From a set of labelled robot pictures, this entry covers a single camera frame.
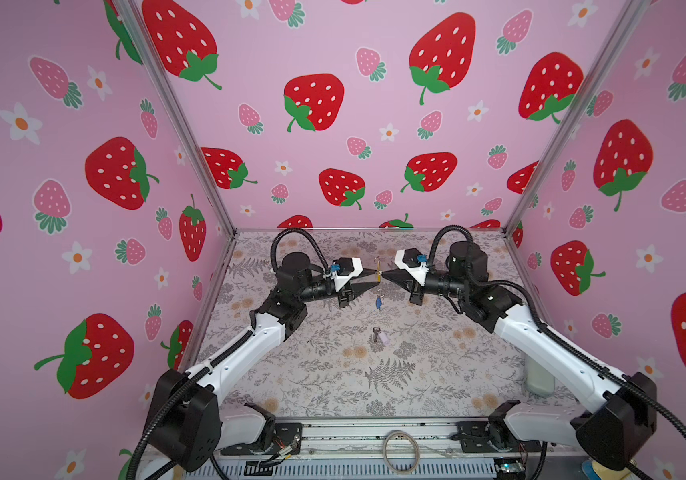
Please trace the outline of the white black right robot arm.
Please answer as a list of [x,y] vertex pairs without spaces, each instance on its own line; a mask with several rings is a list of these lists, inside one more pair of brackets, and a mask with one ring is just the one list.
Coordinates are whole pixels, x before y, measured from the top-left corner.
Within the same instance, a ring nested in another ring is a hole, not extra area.
[[501,404],[488,418],[487,438],[497,449],[540,441],[579,447],[600,465],[622,471],[657,428],[655,410],[632,393],[638,387],[654,397],[652,380],[622,373],[590,357],[569,339],[537,319],[527,292],[504,280],[490,280],[481,267],[486,255],[470,241],[453,244],[444,271],[411,248],[397,252],[384,279],[399,285],[419,305],[427,295],[449,299],[454,309],[506,340],[561,382],[583,412]]

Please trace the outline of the metal keyring with yellow tag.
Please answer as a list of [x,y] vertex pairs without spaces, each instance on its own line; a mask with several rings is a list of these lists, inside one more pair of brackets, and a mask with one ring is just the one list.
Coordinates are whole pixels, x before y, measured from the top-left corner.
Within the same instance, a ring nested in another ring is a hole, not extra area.
[[376,257],[375,262],[376,262],[376,282],[377,282],[377,287],[375,289],[376,297],[378,295],[380,295],[383,298],[383,294],[382,294],[382,280],[383,280],[382,279],[382,272],[383,272],[383,270],[382,270],[382,264],[381,264],[380,256]]

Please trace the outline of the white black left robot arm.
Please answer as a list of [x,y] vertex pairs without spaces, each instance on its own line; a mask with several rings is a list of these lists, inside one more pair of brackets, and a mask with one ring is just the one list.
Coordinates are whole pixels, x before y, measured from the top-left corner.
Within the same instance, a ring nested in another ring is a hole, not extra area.
[[293,252],[274,273],[276,286],[250,311],[249,323],[239,335],[188,370],[169,370],[159,378],[128,478],[135,478],[149,446],[165,455],[169,466],[188,472],[220,450],[268,451],[275,415],[250,402],[226,407],[225,398],[264,356],[299,329],[308,303],[335,298],[345,307],[375,286],[367,279],[372,270],[358,258],[343,257],[322,268],[312,265],[306,254]]

